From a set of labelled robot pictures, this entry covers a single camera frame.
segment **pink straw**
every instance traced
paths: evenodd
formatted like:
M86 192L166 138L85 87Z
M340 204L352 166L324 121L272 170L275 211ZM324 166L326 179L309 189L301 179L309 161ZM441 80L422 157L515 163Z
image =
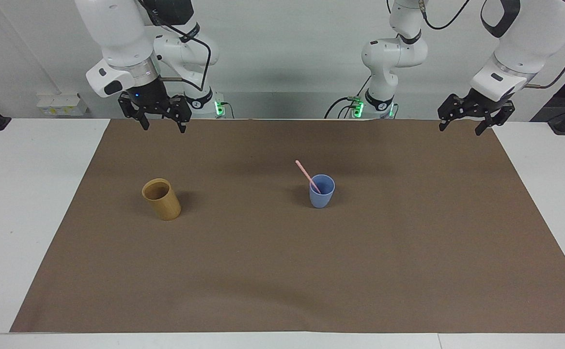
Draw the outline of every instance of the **pink straw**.
M321 192L319 191L319 188L317 187L317 185L315 184L315 182L313 182L313 179L311 178L311 176L309 176L309 173L306 172L306 170L304 169L304 166L302 166L302 164L300 163L300 160L296 160L296 165L300 168L300 170L302 171L302 173L304 173L304 176L306 176L306 178L308 179L309 182L311 182L311 185L313 185L313 187L315 187L315 190L317 190L317 192L319 194L321 194Z

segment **gray wall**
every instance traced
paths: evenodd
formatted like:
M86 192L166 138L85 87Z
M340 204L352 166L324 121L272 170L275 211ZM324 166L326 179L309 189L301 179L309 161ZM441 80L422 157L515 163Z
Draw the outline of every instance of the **gray wall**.
M394 37L383 0L194 0L203 31L219 43L212 85L225 93L237 117L320 117L339 96L353 95L368 76L360 51L368 40ZM462 0L433 1L433 24L443 24ZM396 69L398 117L436 118L451 92L462 95L498 40L479 20L475 0L444 31L424 29L425 64ZM147 29L153 37L160 29ZM0 0L0 112L41 117L37 93L80 93L91 117L122 117L116 99L101 99L85 72L101 59L73 0ZM535 82L549 82L565 64L565 47ZM171 75L168 69L163 75ZM526 90L515 97L513 120L528 121L560 88Z

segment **white table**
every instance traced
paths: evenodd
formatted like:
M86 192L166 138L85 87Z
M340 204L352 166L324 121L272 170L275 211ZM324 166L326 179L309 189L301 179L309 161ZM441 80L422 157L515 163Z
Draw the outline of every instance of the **white table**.
M14 119L0 132L0 348L565 348L565 334L8 334L107 125ZM565 254L565 137L546 124L514 122L495 132Z

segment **brown tablecloth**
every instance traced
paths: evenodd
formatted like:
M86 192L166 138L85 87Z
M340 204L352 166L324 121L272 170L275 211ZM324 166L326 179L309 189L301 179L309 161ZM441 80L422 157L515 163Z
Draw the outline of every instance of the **brown tablecloth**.
M565 332L565 257L474 125L113 120L12 331Z

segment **tan cup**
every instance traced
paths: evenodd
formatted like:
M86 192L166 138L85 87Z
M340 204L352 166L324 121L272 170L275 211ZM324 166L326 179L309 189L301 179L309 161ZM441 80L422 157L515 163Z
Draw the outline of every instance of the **tan cup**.
M181 213L181 205L170 183L163 178L152 179L142 188L142 196L163 221L172 221Z

